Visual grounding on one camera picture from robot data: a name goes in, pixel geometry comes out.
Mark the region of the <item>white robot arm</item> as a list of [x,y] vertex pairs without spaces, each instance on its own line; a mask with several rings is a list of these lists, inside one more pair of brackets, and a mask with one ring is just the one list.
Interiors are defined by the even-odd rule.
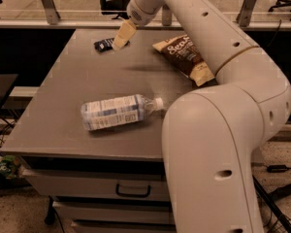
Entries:
[[208,0],[130,0],[137,25],[168,6],[217,84],[168,109],[162,152],[177,233],[264,233],[251,154],[291,114],[291,84],[270,57]]

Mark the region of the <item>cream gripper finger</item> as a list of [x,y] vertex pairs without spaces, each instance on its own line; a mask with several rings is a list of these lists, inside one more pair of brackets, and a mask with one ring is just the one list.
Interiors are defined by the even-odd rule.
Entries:
[[121,50],[128,41],[134,36],[137,27],[132,19],[125,19],[113,40],[113,49]]

